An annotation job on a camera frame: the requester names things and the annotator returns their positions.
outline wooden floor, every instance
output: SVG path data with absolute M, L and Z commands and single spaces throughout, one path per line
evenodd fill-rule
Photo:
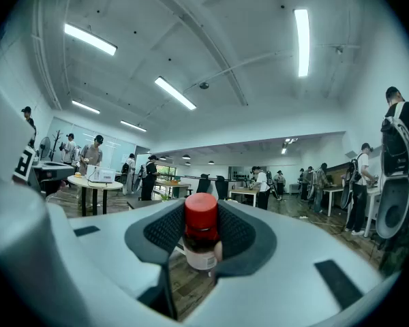
M 63 207 L 67 217 L 81 217 L 81 211 L 77 209 L 77 188 L 66 187 L 53 195 L 49 202 Z M 108 192 L 108 213 L 127 211 L 127 197 L 123 196 L 121 190 Z M 102 193 L 98 193 L 98 204 L 102 205 Z M 306 216 L 307 221 L 315 224 L 319 228 L 327 231 L 337 240 L 365 258 L 374 268 L 378 268 L 382 251 L 377 250 L 377 246 L 370 238 L 363 236 L 352 236 L 349 232 L 344 232 L 347 213 L 338 209 L 332 209 L 331 216 L 326 214 L 316 214 L 310 211 L 307 203 L 300 201 L 295 195 L 285 195 L 282 201 L 277 201 L 270 196 L 268 210 L 271 212 L 299 218 Z M 98 213 L 102 213 L 102 207 L 98 207 Z M 92 210 L 88 209 L 87 214 L 91 215 Z M 198 272 L 191 268 L 184 255 L 172 255 L 170 259 L 170 280 L 173 299 L 177 308 L 179 320 L 184 320 L 209 294 L 213 288 L 213 280 L 206 272 Z

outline black chair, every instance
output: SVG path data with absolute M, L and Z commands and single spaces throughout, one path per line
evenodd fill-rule
M 229 182 L 225 181 L 223 176 L 217 176 L 217 180 L 215 181 L 215 188 L 217 188 L 218 200 L 224 200 L 225 198 L 227 198 L 229 191 Z
M 198 181 L 198 187 L 196 193 L 207 193 L 211 181 L 209 180 L 208 174 L 200 175 L 201 179 Z

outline black backpack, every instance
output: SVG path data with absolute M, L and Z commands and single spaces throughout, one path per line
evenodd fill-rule
M 124 163 L 121 169 L 121 174 L 128 174 L 128 173 L 129 173 L 129 165 L 127 163 Z

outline red bottle cap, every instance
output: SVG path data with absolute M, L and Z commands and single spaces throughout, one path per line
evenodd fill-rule
M 185 220 L 188 227 L 201 230 L 217 225 L 217 200 L 210 193 L 195 193 L 185 201 Z

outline fluorescent light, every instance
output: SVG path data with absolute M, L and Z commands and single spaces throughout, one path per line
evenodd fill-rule
M 100 50 L 110 54 L 111 56 L 113 56 L 115 54 L 115 51 L 117 50 L 116 46 L 109 44 L 108 42 L 88 33 L 87 31 L 73 27 L 72 25 L 65 24 L 64 31 L 66 34 L 77 37 L 78 39 L 92 46 L 95 46 L 96 48 L 99 48 Z
M 121 120 L 121 123 L 122 123 L 123 125 L 127 125 L 127 126 L 130 126 L 130 127 L 133 127 L 133 128 L 139 129 L 140 131 L 147 132 L 147 130 L 146 130 L 146 129 L 143 129 L 143 128 L 138 127 L 138 126 L 135 126 L 135 125 L 132 125 L 131 123 L 126 123 L 126 122 L 125 122 L 125 121 L 123 121 L 123 120 Z
M 295 20 L 299 33 L 299 76 L 306 76 L 309 71 L 309 16 L 307 10 L 295 10 Z
M 155 84 L 165 91 L 167 91 L 169 94 L 171 94 L 175 99 L 177 99 L 179 102 L 181 102 L 186 108 L 193 110 L 197 108 L 193 103 L 191 103 L 189 100 L 187 100 L 178 90 L 176 90 L 173 86 L 168 84 L 163 78 L 159 77 L 155 80 Z
M 99 110 L 97 110 L 97 109 L 92 109 L 92 108 L 90 108 L 90 107 L 88 107 L 88 106 L 86 106 L 86 105 L 84 105 L 84 104 L 81 104 L 81 103 L 79 103 L 79 102 L 76 102 L 76 101 L 71 101 L 75 106 L 80 106 L 81 108 L 85 108 L 86 110 L 90 110 L 90 111 L 92 111 L 92 112 L 95 112 L 96 114 L 99 114 L 100 113 L 100 111 Z

